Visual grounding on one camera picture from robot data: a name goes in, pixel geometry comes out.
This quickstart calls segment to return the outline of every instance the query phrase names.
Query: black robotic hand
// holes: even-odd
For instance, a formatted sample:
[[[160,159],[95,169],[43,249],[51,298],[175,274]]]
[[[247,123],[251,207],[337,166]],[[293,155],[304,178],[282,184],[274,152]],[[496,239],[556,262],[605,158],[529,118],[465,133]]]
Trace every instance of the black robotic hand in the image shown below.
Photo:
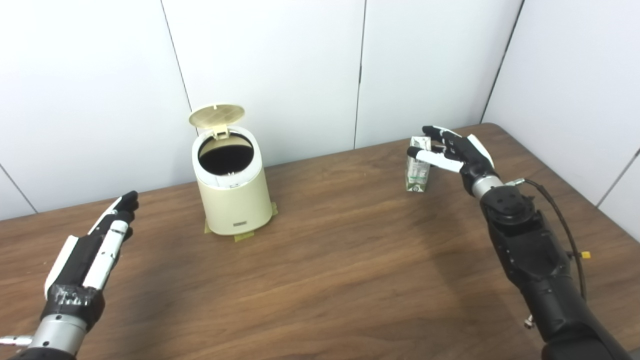
[[[10,360],[75,360],[87,332],[100,320],[102,294],[138,208],[138,193],[119,197],[88,234],[69,236],[45,281],[46,305],[33,336],[5,336],[0,345],[28,348]]]
[[[491,181],[499,180],[493,169],[491,155],[476,136],[462,137],[438,126],[423,126],[422,132],[441,145],[432,144],[430,151],[409,147],[407,155],[448,171],[459,172],[469,195],[482,195],[473,192],[474,183],[479,179],[487,178],[486,185],[492,183],[495,186],[498,183]]]

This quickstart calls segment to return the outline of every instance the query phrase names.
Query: panel seam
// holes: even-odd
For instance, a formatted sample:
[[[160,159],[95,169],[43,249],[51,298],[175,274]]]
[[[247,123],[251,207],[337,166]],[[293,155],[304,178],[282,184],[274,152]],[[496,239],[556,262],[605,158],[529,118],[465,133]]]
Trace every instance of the panel seam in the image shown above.
[[[596,208],[599,208],[600,205],[602,205],[602,203],[607,198],[607,196],[609,196],[609,193],[611,193],[611,190],[613,190],[613,188],[616,187],[616,185],[618,184],[620,179],[622,179],[622,177],[625,175],[627,170],[629,170],[629,168],[631,167],[631,164],[634,163],[634,161],[637,159],[639,154],[640,154],[640,149],[638,149],[638,151],[636,151],[636,153],[631,157],[631,160],[629,160],[629,162],[627,163],[627,166],[625,166],[625,168],[622,169],[622,172],[620,173],[620,175],[618,175],[616,180],[614,180],[613,184],[611,184],[609,189],[604,193],[604,195],[602,196],[602,199],[600,199],[600,201],[598,201],[598,204],[596,204]]]
[[[498,71],[495,72],[495,78],[493,79],[493,84],[491,85],[489,96],[486,98],[486,103],[484,104],[484,110],[482,111],[482,115],[480,116],[479,124],[482,124],[482,121],[484,120],[484,114],[486,113],[486,109],[489,107],[489,101],[491,100],[491,95],[493,95],[493,89],[495,88],[495,84],[498,82],[498,76],[500,76],[500,70],[502,70],[502,64],[504,63],[504,58],[507,56],[509,45],[511,45],[513,32],[516,30],[516,26],[518,25],[518,20],[520,20],[520,13],[522,13],[522,7],[524,6],[524,2],[525,0],[522,0],[522,2],[520,3],[520,8],[518,9],[518,15],[516,15],[516,21],[513,22],[513,27],[511,28],[511,34],[509,34],[509,40],[507,40],[507,46],[504,48],[502,59],[500,59],[500,65],[498,66]]]
[[[162,6],[162,14],[164,15],[164,23],[166,29],[169,32],[169,39],[171,40],[171,47],[173,48],[173,55],[175,57],[175,63],[178,65],[178,72],[180,73],[180,81],[182,82],[182,89],[184,89],[184,96],[187,98],[187,104],[189,105],[189,112],[193,111],[191,107],[191,99],[189,99],[189,92],[187,91],[187,84],[184,82],[184,75],[182,75],[182,67],[180,66],[180,60],[178,59],[178,52],[175,50],[175,42],[173,42],[173,35],[171,34],[171,27],[169,26],[169,20],[166,18],[166,11],[164,10],[163,0],[160,0],[160,6]],[[196,136],[198,136],[198,128],[195,128]]]
[[[7,178],[9,179],[9,181],[11,181],[11,184],[13,184],[16,188],[16,190],[18,190],[18,192],[20,193],[20,195],[22,195],[22,198],[27,202],[27,204],[29,204],[29,206],[31,206],[31,209],[37,214],[38,210],[36,210],[36,208],[33,206],[33,204],[31,203],[31,201],[29,201],[29,199],[27,198],[27,195],[24,194],[24,192],[22,192],[22,189],[20,189],[20,187],[18,186],[18,184],[15,183],[15,181],[13,180],[13,178],[11,177],[11,175],[9,175],[9,173],[6,171],[6,169],[4,168],[4,166],[2,166],[2,164],[0,164],[0,169],[2,169],[2,171],[4,172],[4,174],[7,176]]]
[[[358,68],[358,92],[356,95],[356,120],[353,124],[353,148],[356,148],[356,138],[358,136],[358,110],[360,109],[360,86],[362,85],[362,53],[364,50],[364,27],[367,19],[367,0],[364,0],[362,12],[362,39],[360,40],[360,67]]]

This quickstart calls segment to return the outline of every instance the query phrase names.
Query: lid hinge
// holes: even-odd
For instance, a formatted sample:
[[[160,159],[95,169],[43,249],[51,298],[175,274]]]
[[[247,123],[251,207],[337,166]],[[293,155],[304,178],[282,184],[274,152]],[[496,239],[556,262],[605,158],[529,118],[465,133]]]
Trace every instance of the lid hinge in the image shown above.
[[[216,140],[229,138],[229,129],[226,125],[216,125],[211,128],[211,136]]]

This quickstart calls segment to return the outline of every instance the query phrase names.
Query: wooden table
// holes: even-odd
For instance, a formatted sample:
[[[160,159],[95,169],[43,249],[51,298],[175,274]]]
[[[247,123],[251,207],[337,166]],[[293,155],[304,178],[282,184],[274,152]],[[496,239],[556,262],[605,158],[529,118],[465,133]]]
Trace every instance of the wooden table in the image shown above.
[[[500,128],[460,132],[484,142],[503,179],[548,188],[593,254],[589,305],[626,348],[640,345],[640,244]],[[407,144],[268,168],[280,214],[239,243],[203,233],[195,183],[142,193],[80,359],[539,359],[477,200],[440,169],[426,193],[406,192]],[[64,239],[110,202],[0,222],[0,334],[35,330]]]

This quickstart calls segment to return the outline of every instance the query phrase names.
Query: black arm casing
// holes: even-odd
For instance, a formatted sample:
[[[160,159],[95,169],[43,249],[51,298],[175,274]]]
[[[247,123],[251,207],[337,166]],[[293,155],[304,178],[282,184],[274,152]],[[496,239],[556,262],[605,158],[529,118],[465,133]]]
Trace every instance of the black arm casing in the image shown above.
[[[573,285],[570,260],[546,218],[514,186],[487,192],[481,208],[507,278],[545,343],[545,360],[630,360]]]
[[[76,360],[76,357],[55,348],[34,347],[11,356],[9,360]]]

